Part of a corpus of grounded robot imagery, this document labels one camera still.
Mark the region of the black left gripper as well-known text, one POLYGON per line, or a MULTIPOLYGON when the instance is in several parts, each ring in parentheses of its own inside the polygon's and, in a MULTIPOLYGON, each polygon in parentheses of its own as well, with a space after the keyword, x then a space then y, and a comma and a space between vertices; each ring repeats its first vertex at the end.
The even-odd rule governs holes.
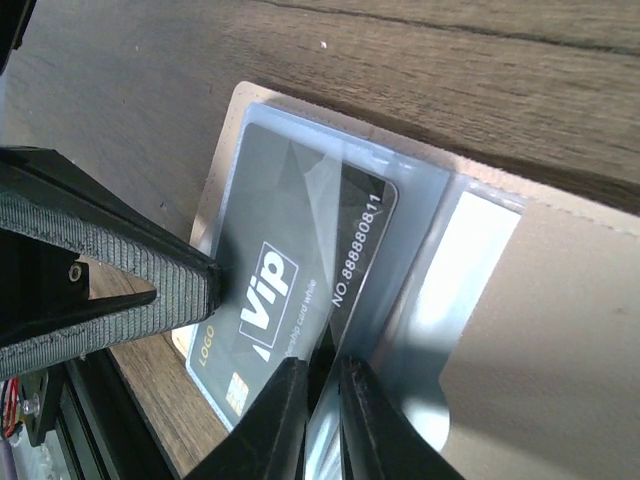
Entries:
POLYGON ((1 376, 190 325, 221 302, 207 255, 50 149, 1 151, 1 376))

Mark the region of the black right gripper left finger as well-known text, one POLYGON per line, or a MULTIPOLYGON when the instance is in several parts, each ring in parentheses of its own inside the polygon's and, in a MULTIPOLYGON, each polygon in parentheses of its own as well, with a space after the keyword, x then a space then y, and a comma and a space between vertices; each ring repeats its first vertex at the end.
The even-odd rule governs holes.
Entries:
POLYGON ((308 421, 308 363, 288 357, 244 417, 189 479, 302 479, 308 421))

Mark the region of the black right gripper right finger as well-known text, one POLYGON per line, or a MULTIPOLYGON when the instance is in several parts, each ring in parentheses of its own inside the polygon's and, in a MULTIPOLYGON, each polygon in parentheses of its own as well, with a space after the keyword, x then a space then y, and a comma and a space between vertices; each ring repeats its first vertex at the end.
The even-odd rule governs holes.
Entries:
POLYGON ((388 398, 369 364, 340 362, 340 449, 344 479, 460 479, 388 398))

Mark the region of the beige leather card holder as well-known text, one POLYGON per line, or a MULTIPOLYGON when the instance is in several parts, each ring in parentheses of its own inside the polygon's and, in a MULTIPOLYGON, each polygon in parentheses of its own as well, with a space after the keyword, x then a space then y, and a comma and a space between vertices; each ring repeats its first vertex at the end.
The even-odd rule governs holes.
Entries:
POLYGON ((342 355, 469 479, 638 477, 637 216, 245 81, 191 233, 214 259, 251 123, 397 189, 357 298, 306 359, 307 478, 340 477, 342 355))

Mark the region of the black VIP card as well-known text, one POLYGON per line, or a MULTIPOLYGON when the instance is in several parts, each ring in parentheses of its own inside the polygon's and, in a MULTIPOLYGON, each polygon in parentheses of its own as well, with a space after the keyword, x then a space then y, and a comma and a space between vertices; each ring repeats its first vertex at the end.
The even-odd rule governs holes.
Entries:
POLYGON ((223 300, 195 330, 187 367, 227 428, 287 357, 309 359, 349 312, 397 200, 396 186, 264 126, 244 129, 215 259, 223 300))

